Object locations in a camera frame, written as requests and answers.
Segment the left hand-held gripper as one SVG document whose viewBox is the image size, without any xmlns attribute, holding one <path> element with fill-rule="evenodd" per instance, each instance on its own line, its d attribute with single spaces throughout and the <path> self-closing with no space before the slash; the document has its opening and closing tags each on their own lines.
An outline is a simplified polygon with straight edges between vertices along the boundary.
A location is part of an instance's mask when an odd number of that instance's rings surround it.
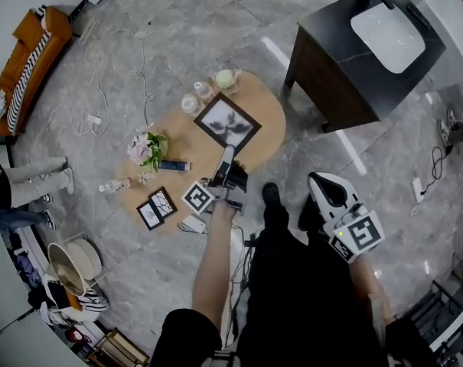
<svg viewBox="0 0 463 367">
<path fill-rule="evenodd" d="M 186 232 L 205 234 L 207 220 L 214 202 L 224 200 L 228 206 L 243 214 L 246 207 L 248 174 L 240 164 L 233 161 L 235 147 L 227 145 L 212 178 L 195 181 L 182 196 L 182 201 L 192 214 L 178 223 L 178 227 Z"/>
</svg>

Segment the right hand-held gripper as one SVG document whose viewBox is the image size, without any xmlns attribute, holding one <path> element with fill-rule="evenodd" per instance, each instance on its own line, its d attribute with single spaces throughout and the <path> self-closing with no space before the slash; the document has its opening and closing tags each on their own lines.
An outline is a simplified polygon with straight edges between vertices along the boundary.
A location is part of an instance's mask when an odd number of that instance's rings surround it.
<svg viewBox="0 0 463 367">
<path fill-rule="evenodd" d="M 354 186 L 336 174 L 311 172 L 308 187 L 323 220 L 323 230 L 328 244 L 347 263 L 378 246 L 384 231 L 374 210 L 369 210 L 360 200 Z M 345 212 L 335 218 L 339 212 Z"/>
</svg>

